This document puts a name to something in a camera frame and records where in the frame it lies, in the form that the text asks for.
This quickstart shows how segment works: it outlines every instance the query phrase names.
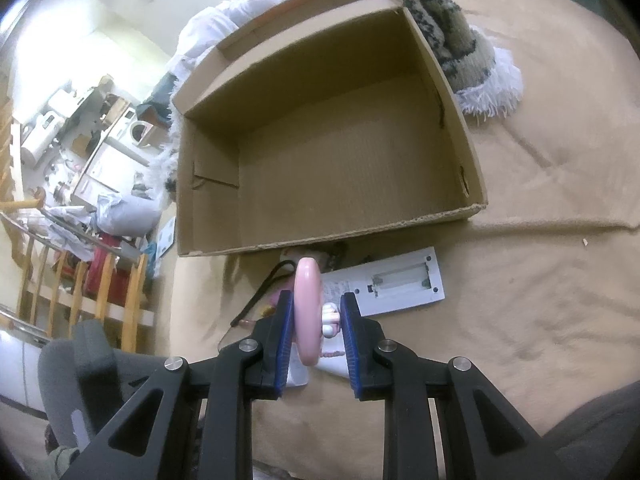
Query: white appliance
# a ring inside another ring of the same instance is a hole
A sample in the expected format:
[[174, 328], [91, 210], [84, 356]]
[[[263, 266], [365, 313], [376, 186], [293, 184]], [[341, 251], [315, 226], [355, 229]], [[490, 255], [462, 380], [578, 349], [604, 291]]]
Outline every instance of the white appliance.
[[129, 195], [133, 189], [135, 174], [143, 171], [143, 164], [113, 146], [103, 144], [96, 151], [86, 175], [114, 191]]
[[150, 137], [154, 136], [155, 129], [152, 124], [139, 121], [136, 111], [128, 108], [110, 129], [104, 142], [140, 164], [148, 166], [149, 162], [160, 154], [160, 149], [150, 144]]
[[89, 89], [83, 94], [73, 96], [60, 89], [49, 99], [49, 107], [59, 116], [68, 119], [78, 111], [78, 108], [91, 95], [93, 89]]
[[36, 120], [36, 127], [20, 148], [20, 157], [28, 168], [35, 168], [49, 143], [64, 126], [65, 120], [55, 112], [47, 112]]

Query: red object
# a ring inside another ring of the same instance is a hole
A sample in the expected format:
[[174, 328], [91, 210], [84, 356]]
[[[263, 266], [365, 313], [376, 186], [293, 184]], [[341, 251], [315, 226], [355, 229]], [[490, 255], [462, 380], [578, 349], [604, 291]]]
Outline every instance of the red object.
[[[108, 246], [120, 246], [120, 239], [115, 236], [102, 233], [99, 238]], [[96, 296], [98, 294], [100, 279], [102, 277], [102, 269], [104, 268], [104, 261], [106, 257], [107, 251], [96, 246], [94, 249], [94, 260], [89, 265], [89, 270], [84, 280], [84, 293], [86, 295]], [[109, 303], [124, 306], [127, 298], [127, 287], [129, 286], [129, 275], [130, 272], [128, 270], [113, 269], [111, 285], [109, 286], [109, 295], [107, 298]]]

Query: pink round object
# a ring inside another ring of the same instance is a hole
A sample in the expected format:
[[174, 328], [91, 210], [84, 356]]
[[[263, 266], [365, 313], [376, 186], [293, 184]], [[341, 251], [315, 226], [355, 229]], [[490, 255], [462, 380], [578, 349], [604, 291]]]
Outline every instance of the pink round object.
[[313, 258], [301, 258], [293, 285], [294, 325], [300, 361], [318, 363], [322, 346], [322, 282]]

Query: cardboard box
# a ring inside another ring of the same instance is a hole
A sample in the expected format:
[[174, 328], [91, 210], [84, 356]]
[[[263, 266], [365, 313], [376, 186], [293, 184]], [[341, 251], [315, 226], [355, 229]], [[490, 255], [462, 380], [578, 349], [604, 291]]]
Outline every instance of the cardboard box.
[[466, 218], [486, 192], [462, 114], [401, 0], [288, 0], [223, 40], [185, 115], [178, 253]]

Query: metal screw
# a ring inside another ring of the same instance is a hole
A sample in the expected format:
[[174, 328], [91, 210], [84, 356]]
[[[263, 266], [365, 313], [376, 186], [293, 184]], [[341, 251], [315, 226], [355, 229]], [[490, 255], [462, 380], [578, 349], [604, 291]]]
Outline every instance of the metal screw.
[[398, 348], [398, 343], [393, 339], [383, 339], [378, 343], [378, 348], [383, 352], [393, 352]]
[[453, 367], [461, 372], [471, 370], [471, 361], [466, 357], [456, 357], [453, 359]]
[[181, 357], [169, 357], [164, 362], [164, 367], [170, 372], [177, 372], [184, 364], [184, 359]]
[[253, 352], [258, 348], [258, 342], [255, 339], [242, 339], [238, 346], [243, 352]]

